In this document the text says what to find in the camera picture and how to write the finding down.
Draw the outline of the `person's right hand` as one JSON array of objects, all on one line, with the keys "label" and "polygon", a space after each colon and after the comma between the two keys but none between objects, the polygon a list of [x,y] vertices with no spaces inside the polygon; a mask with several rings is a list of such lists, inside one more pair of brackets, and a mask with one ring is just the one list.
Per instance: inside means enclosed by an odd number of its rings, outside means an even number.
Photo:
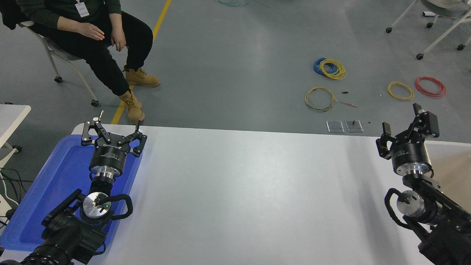
[{"label": "person's right hand", "polygon": [[76,25],[76,32],[93,40],[101,41],[105,38],[105,34],[101,29],[87,22],[78,23]]}]

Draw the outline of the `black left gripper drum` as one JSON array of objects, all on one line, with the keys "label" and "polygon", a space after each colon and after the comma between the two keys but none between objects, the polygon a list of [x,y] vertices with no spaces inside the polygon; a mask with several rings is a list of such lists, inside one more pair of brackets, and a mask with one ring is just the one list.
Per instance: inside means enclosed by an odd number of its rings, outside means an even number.
[{"label": "black left gripper drum", "polygon": [[95,149],[89,164],[91,173],[98,173],[105,167],[112,173],[123,173],[127,154],[130,152],[130,145],[123,139],[106,143],[100,137],[94,141]]}]

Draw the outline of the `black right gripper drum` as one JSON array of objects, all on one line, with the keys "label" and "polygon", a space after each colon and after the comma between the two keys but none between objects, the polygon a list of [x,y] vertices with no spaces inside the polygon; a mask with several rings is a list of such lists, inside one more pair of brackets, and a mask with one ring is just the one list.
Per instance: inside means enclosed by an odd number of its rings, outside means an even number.
[{"label": "black right gripper drum", "polygon": [[423,141],[392,145],[390,154],[393,171],[396,174],[409,174],[413,171],[428,173],[432,169],[431,160]]}]

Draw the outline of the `person's left hand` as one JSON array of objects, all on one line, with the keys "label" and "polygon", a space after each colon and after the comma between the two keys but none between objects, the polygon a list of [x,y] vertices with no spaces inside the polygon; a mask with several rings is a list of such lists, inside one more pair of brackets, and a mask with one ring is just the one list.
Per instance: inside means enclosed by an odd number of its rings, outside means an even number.
[{"label": "person's left hand", "polygon": [[111,30],[111,45],[121,52],[127,45],[124,30],[121,27],[113,28]]}]

